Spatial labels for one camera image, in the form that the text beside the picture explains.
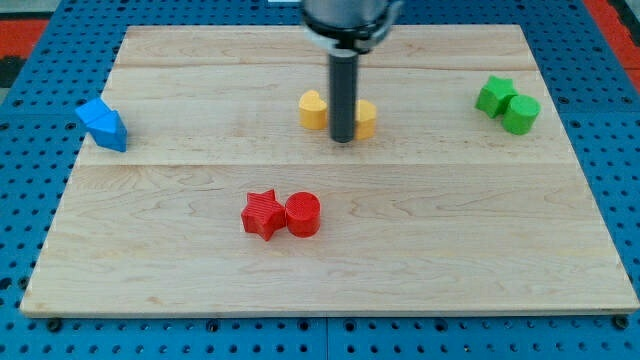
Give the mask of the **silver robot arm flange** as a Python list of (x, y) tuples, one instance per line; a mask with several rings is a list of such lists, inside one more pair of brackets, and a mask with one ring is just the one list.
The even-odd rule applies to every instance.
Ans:
[(388, 36), (402, 6), (389, 0), (302, 0), (303, 30), (334, 56), (366, 54)]

